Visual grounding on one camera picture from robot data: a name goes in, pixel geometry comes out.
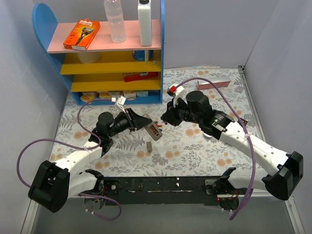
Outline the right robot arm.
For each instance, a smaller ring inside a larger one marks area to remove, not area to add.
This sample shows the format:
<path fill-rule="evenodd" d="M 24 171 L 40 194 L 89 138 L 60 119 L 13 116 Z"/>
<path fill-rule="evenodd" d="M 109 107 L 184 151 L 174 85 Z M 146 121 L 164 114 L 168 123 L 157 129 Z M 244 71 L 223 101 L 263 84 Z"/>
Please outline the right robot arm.
<path fill-rule="evenodd" d="M 303 177 L 303 156 L 294 151 L 279 150 L 253 134 L 244 132 L 231 116 L 214 110 L 209 99 L 201 91 L 192 91 L 183 100 L 182 87 L 168 89 L 172 100 L 161 120 L 173 126 L 181 122 L 198 124 L 200 130 L 215 139 L 229 144 L 243 154 L 254 158 L 260 169 L 255 172 L 230 167 L 211 185 L 216 193 L 230 193 L 235 189 L 248 188 L 268 191 L 280 200 L 288 200 Z"/>

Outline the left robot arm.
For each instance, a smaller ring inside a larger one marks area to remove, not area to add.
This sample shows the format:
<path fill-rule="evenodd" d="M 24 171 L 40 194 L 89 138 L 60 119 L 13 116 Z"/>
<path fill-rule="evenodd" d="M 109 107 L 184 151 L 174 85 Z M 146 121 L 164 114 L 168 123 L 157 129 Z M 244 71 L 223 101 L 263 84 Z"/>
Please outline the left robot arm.
<path fill-rule="evenodd" d="M 80 193 L 89 196 L 102 195 L 104 176 L 85 167 L 110 150 L 113 136 L 125 130 L 140 130 L 151 123 L 150 118 L 136 114 L 131 108 L 125 109 L 116 117 L 109 112 L 101 113 L 82 150 L 76 150 L 55 162 L 46 160 L 40 164 L 28 197 L 55 213 L 63 207 L 67 199 Z"/>

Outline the grey battery cover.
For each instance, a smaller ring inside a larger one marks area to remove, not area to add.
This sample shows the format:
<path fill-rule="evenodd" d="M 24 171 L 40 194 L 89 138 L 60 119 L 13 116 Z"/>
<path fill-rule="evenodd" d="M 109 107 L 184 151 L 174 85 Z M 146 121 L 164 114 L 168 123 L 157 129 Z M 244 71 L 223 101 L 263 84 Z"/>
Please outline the grey battery cover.
<path fill-rule="evenodd" d="M 151 152 L 153 150 L 152 143 L 150 141 L 146 142 L 147 151 Z"/>

